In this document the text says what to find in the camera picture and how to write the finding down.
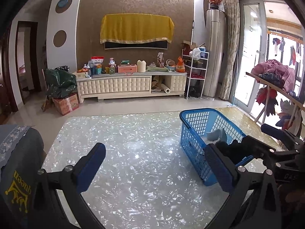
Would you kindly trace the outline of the person's right hand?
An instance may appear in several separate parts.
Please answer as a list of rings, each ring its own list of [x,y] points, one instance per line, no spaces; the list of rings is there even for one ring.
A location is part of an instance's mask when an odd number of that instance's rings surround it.
[[[278,187],[278,193],[282,201],[304,204],[304,189],[297,188],[295,185],[281,184]]]

